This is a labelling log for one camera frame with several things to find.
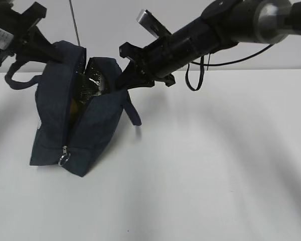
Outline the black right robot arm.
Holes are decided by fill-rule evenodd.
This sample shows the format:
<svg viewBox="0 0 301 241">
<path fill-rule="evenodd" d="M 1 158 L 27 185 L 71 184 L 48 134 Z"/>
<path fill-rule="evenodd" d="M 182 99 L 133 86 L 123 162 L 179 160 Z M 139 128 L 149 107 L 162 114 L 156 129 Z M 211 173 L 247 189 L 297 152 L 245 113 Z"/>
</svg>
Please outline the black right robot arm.
<svg viewBox="0 0 301 241">
<path fill-rule="evenodd" d="M 242 42 L 274 45 L 289 35 L 301 35 L 301 2 L 214 1 L 201 15 L 171 33 L 148 10 L 137 22 L 155 40 L 140 48 L 130 43 L 119 47 L 129 64 L 116 87 L 152 87 L 156 81 L 171 86 L 173 72 L 192 61 Z"/>
</svg>

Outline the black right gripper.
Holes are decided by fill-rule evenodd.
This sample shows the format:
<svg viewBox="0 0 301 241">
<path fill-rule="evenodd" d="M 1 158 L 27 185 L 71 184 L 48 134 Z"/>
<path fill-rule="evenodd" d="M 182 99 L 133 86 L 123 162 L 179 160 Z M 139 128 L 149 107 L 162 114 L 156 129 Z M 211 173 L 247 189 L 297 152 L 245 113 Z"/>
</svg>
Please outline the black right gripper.
<svg viewBox="0 0 301 241">
<path fill-rule="evenodd" d="M 144 50 L 140 47 L 126 42 L 119 47 L 119 55 L 122 58 L 129 59 L 129 64 L 115 82 L 117 90 L 141 87 L 151 88 L 154 87 L 156 81 L 163 82 L 167 87 L 176 83 L 172 74 L 165 77 L 156 76 L 155 72 L 149 68 Z"/>
</svg>

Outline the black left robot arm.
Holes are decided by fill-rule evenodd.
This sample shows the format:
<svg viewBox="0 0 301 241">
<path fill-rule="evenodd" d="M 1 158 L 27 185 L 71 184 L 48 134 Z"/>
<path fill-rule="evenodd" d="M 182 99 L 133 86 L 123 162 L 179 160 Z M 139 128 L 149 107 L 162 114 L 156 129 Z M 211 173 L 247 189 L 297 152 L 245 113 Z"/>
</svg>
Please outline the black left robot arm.
<svg viewBox="0 0 301 241">
<path fill-rule="evenodd" d="M 8 57 L 21 62 L 62 62 L 62 54 L 37 27 L 47 9 L 34 2 L 23 13 L 12 9 L 12 1 L 0 1 L 0 67 Z"/>
</svg>

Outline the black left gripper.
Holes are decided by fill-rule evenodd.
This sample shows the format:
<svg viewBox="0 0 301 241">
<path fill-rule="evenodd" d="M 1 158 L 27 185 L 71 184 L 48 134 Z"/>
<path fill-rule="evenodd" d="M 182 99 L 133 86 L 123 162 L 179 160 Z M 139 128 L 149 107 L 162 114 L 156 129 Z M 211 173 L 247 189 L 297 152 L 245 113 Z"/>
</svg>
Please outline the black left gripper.
<svg viewBox="0 0 301 241">
<path fill-rule="evenodd" d="M 15 54 L 16 60 L 26 63 L 62 63 L 62 53 L 36 27 L 46 17 L 47 9 L 34 2 L 18 13 L 13 5 L 12 1 L 0 1 L 0 67 L 8 56 Z"/>
</svg>

